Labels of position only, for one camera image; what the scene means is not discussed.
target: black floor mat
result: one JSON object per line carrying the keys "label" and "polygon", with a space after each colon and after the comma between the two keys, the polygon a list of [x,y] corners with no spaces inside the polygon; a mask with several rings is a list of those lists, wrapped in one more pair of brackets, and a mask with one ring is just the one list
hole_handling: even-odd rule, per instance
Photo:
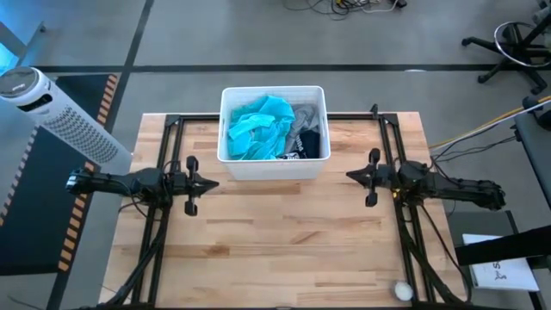
{"label": "black floor mat", "polygon": [[[108,117],[116,76],[60,77],[56,84],[92,117],[103,117],[106,111]],[[0,218],[0,275],[70,270],[91,195],[76,200],[65,192],[65,183],[72,170],[87,162],[47,130],[36,128]]]}

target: paper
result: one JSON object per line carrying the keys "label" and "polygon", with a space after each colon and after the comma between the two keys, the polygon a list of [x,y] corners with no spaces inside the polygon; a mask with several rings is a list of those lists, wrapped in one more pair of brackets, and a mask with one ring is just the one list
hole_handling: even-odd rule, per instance
{"label": "paper", "polygon": [[[501,238],[500,236],[463,234],[465,245]],[[526,258],[508,259],[469,266],[476,288],[539,291]]]}

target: concrete floor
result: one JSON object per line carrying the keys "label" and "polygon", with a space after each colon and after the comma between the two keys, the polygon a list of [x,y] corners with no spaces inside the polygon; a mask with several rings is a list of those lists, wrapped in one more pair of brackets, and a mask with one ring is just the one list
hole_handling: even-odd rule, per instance
{"label": "concrete floor", "polygon": [[[1,6],[7,3],[8,0],[0,0]],[[9,15],[0,10],[0,17],[24,40],[36,27],[28,21],[46,22],[48,31],[35,42],[28,65],[124,65],[144,3],[145,0],[21,0],[10,3]],[[303,5],[301,1],[289,3]],[[333,22],[311,11],[287,11],[279,0],[156,0],[134,64],[491,64],[497,61],[496,54],[476,46],[464,48],[461,39],[471,35],[489,39],[500,23],[529,22],[536,10],[535,1],[411,0],[401,11],[357,13],[345,21]],[[435,143],[518,107],[529,95],[529,84],[519,73],[500,72],[484,85],[476,82],[479,74],[133,73],[113,135],[133,149],[142,113],[215,112],[220,108],[220,93],[225,87],[316,84],[325,89],[330,111],[366,110],[373,103],[386,111],[419,111],[427,140]],[[551,72],[544,71],[542,75],[551,81]],[[32,124],[21,123],[9,108],[0,106],[0,112],[0,139],[10,149],[0,154],[0,166],[6,171],[0,177],[2,194],[8,190]],[[507,125],[465,142],[461,149],[511,135]],[[7,135],[9,127],[19,127],[21,134]],[[506,209],[512,211],[521,231],[551,222],[551,212],[520,144],[498,146],[457,159],[443,168],[454,176],[492,179],[501,184],[507,193]],[[115,229],[117,200],[111,195],[96,196],[62,308],[97,301]],[[453,206],[446,203],[448,210],[450,207]],[[485,212],[457,204],[456,213],[467,211]],[[551,304],[551,277],[548,272],[538,272],[537,278],[542,294]],[[7,295],[45,307],[52,282],[48,276],[0,279],[0,308],[25,308],[8,301]],[[511,298],[484,295],[488,292],[475,299],[477,304],[531,309],[526,294],[515,297],[514,302]]]}

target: clothing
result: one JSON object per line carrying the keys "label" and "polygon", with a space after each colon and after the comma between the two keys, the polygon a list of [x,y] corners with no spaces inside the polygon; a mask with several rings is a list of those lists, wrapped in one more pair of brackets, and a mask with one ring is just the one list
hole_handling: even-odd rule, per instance
{"label": "clothing", "polygon": [[296,137],[296,150],[300,158],[319,158],[319,133],[305,131]]}
{"label": "clothing", "polygon": [[310,104],[293,106],[295,121],[291,125],[285,142],[285,154],[296,148],[296,137],[307,130],[319,132],[318,107]]}
{"label": "clothing", "polygon": [[266,96],[236,108],[228,130],[232,159],[276,159],[283,154],[294,112],[284,99]]}
{"label": "clothing", "polygon": [[277,159],[300,159],[300,155],[297,152],[292,152],[292,153],[283,154]]}

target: butcher block tabletop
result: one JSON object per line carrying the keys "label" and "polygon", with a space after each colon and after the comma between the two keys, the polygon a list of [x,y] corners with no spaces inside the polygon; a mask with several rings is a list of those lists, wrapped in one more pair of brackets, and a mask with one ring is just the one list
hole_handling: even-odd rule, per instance
{"label": "butcher block tabletop", "polygon": [[[397,115],[407,158],[429,163],[419,114]],[[143,115],[131,171],[156,166],[165,116]],[[331,158],[317,179],[246,182],[235,181],[216,157],[217,121],[185,122],[180,159],[185,162],[187,156],[195,155],[199,173],[220,186],[195,201],[196,217],[184,213],[186,196],[175,198],[156,307],[410,305],[398,301],[392,291],[393,284],[406,276],[390,191],[377,189],[377,205],[366,208],[367,190],[345,176],[346,171],[367,165],[372,148],[383,152],[379,125],[376,121],[329,121],[329,129]],[[174,138],[172,133],[169,146]],[[166,161],[170,155],[169,148]],[[453,249],[441,201],[427,200],[425,206],[448,248]],[[419,220],[430,263],[461,298],[465,295],[461,274],[446,257],[423,212]],[[121,211],[101,302],[114,295],[112,290],[136,266],[144,224],[144,217],[134,208]],[[425,300],[421,272],[412,260],[419,295]],[[151,265],[145,273],[143,301]]]}

